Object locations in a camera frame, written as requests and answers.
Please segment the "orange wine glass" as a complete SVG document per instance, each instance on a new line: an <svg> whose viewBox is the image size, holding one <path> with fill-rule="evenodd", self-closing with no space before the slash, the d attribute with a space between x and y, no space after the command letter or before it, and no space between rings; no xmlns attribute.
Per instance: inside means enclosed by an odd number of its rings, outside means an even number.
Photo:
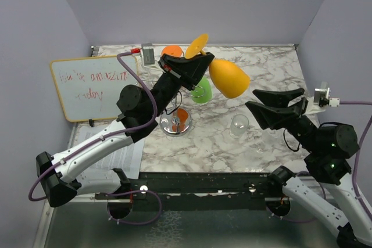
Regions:
<svg viewBox="0 0 372 248"><path fill-rule="evenodd" d="M161 56L169 55L173 57L183 57L184 52L179 45L168 45L162 49Z"/></svg>
<svg viewBox="0 0 372 248"><path fill-rule="evenodd" d="M185 52L190 59L198 54L205 54L203 48L209 36L202 34L194 39ZM225 59L214 58L209 65L209 75L215 87L228 99L241 96L249 87L251 79L236 64Z"/></svg>

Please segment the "green wine glass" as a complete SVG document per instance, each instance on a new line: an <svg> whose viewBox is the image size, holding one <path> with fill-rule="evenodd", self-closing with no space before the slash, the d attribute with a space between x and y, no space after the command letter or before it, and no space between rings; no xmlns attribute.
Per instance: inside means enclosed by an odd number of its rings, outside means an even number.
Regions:
<svg viewBox="0 0 372 248"><path fill-rule="evenodd" d="M212 99L212 87L209 80L203 77L195 89L191 91L190 96L195 103L208 103Z"/></svg>

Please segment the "clear wine glass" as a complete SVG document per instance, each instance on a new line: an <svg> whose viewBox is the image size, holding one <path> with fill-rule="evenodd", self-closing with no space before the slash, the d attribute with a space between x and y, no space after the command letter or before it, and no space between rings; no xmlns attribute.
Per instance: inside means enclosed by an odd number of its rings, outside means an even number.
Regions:
<svg viewBox="0 0 372 248"><path fill-rule="evenodd" d="M264 130L257 144L259 153L272 152L274 149L279 149L282 144L282 136L280 130Z"/></svg>

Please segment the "orange wine glass front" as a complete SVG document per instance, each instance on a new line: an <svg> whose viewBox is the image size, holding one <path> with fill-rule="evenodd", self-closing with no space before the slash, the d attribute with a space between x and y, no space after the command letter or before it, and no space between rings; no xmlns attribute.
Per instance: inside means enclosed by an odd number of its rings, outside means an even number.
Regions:
<svg viewBox="0 0 372 248"><path fill-rule="evenodd" d="M194 39L185 52L190 59L198 54L205 54L203 48L209 36L202 34ZM215 87L228 99L241 96L249 87L251 79L236 64L225 59L214 58L209 65L209 75Z"/></svg>

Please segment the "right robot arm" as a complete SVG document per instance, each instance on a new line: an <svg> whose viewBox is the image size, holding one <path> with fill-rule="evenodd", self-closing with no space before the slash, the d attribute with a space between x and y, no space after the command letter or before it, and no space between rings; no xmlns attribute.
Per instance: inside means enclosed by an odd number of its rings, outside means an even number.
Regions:
<svg viewBox="0 0 372 248"><path fill-rule="evenodd" d="M310 190L284 166L269 174L267 190L273 196L284 194L309 210L336 237L339 247L371 247L371 206L363 199L347 162L358 156L362 140L351 125L332 122L315 126L308 118L341 105L340 99L330 96L327 83L315 89L311 98L304 97L304 92L303 88L255 89L258 101L245 105L261 129L285 129L308 151L304 161L309 174L328 190L337 206Z"/></svg>

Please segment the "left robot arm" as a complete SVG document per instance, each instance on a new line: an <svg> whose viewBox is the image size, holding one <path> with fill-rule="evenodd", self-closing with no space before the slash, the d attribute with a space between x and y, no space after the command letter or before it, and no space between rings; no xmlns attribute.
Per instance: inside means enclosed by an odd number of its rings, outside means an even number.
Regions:
<svg viewBox="0 0 372 248"><path fill-rule="evenodd" d="M51 207L62 206L78 195L104 193L123 198L129 180L123 170L92 170L90 167L111 153L147 137L158 125L156 118L165 111L181 88L192 91L214 59L210 52L192 58L162 55L163 73L149 89L135 76L138 85L125 86L119 95L120 115L102 131L60 153L42 152L36 157L38 178L44 199Z"/></svg>

